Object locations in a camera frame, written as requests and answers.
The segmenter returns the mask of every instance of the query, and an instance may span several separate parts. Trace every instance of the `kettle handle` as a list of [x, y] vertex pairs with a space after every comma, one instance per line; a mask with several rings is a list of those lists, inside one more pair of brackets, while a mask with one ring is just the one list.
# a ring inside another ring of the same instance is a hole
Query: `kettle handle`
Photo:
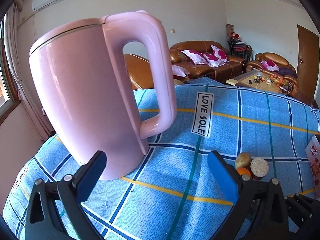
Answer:
[[145, 11], [111, 15], [105, 18], [105, 24], [107, 47], [112, 47], [113, 52], [122, 53], [123, 47], [131, 41], [141, 42], [147, 49], [159, 113], [141, 123], [141, 139], [167, 130], [175, 120], [177, 103], [164, 27]]

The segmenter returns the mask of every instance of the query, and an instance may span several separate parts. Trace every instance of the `brown leather sofa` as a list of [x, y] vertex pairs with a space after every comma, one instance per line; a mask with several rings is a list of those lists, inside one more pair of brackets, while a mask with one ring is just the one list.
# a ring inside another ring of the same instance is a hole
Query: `brown leather sofa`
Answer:
[[[257, 54], [255, 56], [255, 60], [248, 62], [246, 72], [249, 72], [252, 69], [258, 69], [261, 72], [267, 73], [269, 75], [273, 75], [274, 72], [262, 68], [261, 62], [265, 61], [265, 60], [272, 60], [278, 65], [278, 67], [287, 67], [287, 68], [290, 68], [290, 69], [296, 71], [295, 68], [284, 57], [281, 57], [280, 55], [275, 54], [275, 53], [265, 52], [265, 53]], [[293, 78], [292, 76], [289, 76], [289, 75], [283, 76], [283, 79], [285, 81], [291, 82], [293, 84], [292, 91], [289, 92], [289, 95], [291, 97], [296, 97], [297, 93], [298, 93], [298, 88], [299, 88], [298, 80], [296, 78]]]
[[132, 89], [154, 88], [150, 64], [147, 59], [135, 54], [125, 54]]
[[186, 49], [195, 50], [198, 52], [212, 52], [211, 45], [227, 50], [222, 47], [220, 43], [215, 41], [184, 41], [174, 44], [170, 48], [171, 62], [172, 64], [182, 66], [186, 68], [192, 79], [200, 77], [210, 77], [218, 82], [224, 83], [226, 80], [236, 77], [245, 71], [246, 60], [244, 58], [227, 55], [228, 63], [220, 67], [209, 67], [207, 65], [195, 65], [190, 58], [181, 51]]

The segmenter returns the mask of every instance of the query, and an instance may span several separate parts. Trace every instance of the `blue plaid tablecloth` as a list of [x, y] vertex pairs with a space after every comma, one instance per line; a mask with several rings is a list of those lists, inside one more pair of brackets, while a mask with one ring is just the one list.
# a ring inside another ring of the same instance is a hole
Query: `blue plaid tablecloth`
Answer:
[[[99, 181], [82, 203], [105, 239], [209, 239], [232, 205], [207, 167], [211, 150], [233, 165], [240, 152], [262, 157], [269, 163], [265, 180], [277, 177], [285, 195], [314, 197], [305, 147], [319, 132], [319, 110], [283, 95], [222, 84], [181, 85], [175, 91], [176, 120], [148, 139], [149, 151], [140, 165], [121, 179]], [[214, 94], [208, 137], [191, 133], [199, 92]], [[142, 120], [157, 114], [155, 90], [136, 90], [134, 95]], [[4, 208], [4, 218], [19, 239], [25, 239], [34, 181], [61, 180], [78, 168], [58, 135], [26, 164], [27, 172]], [[59, 201], [57, 206], [68, 233], [77, 239]], [[238, 237], [247, 227], [246, 221]]]

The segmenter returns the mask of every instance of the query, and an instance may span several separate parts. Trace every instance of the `pink kettle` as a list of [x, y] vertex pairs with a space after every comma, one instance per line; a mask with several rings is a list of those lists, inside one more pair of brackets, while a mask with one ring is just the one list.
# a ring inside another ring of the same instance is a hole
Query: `pink kettle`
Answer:
[[[147, 49], [159, 104], [159, 114], [143, 122], [123, 55], [130, 41]], [[168, 51], [161, 22], [144, 11], [65, 24], [31, 47], [31, 73], [48, 118], [78, 163], [87, 163], [97, 150], [107, 154], [101, 179], [133, 171], [147, 154], [146, 138], [174, 122]]]

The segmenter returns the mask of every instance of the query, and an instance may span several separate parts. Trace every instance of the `wooden door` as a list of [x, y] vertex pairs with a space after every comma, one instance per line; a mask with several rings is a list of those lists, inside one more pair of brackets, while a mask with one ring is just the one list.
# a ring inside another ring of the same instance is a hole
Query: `wooden door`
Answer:
[[298, 36], [298, 92], [311, 101], [316, 92], [319, 74], [319, 37], [300, 25]]

